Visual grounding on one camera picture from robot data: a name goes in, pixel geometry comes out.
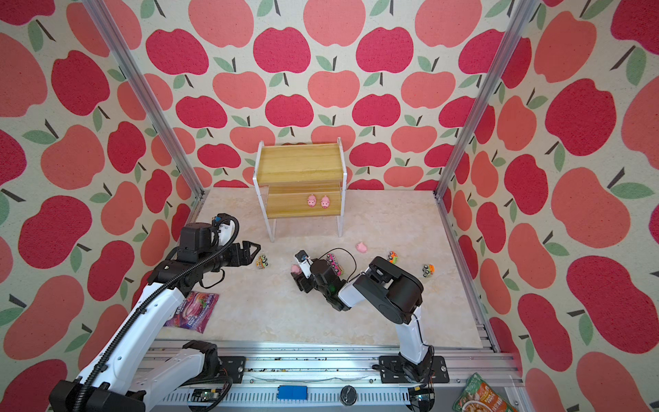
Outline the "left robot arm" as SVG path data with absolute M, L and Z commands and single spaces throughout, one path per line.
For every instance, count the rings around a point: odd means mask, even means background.
M 142 378 L 136 376 L 166 321 L 185 302 L 205 274 L 250 265 L 259 244 L 237 242 L 240 223 L 221 213 L 209 223 L 185 225 L 178 246 L 154 267 L 127 318 L 92 362 L 72 381 L 61 380 L 49 396 L 55 411 L 150 411 L 181 386 L 218 384 L 206 410 L 228 395 L 234 378 L 214 343 L 185 343 L 173 357 Z

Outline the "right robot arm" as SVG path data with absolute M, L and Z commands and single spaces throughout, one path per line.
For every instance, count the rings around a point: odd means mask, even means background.
M 431 379 L 433 346 L 424 342 L 421 327 L 422 283 L 383 257 L 375 257 L 365 271 L 350 281 L 341 279 L 327 259 L 311 259 L 306 252 L 295 255 L 299 273 L 292 277 L 300 291 L 316 290 L 338 312 L 360 302 L 372 304 L 396 326 L 400 343 L 399 370 L 412 383 Z

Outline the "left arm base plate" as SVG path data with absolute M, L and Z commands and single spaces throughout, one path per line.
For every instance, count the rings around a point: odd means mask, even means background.
M 242 383 L 246 364 L 246 358 L 244 356 L 223 355 L 219 357 L 219 362 L 219 378 L 230 378 L 234 385 L 239 385 Z

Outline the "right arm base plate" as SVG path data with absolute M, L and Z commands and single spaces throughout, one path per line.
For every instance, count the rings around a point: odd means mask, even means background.
M 420 364 L 414 364 L 401 355 L 381 356 L 372 365 L 379 372 L 383 384 L 448 384 L 451 379 L 444 357 L 428 355 Z

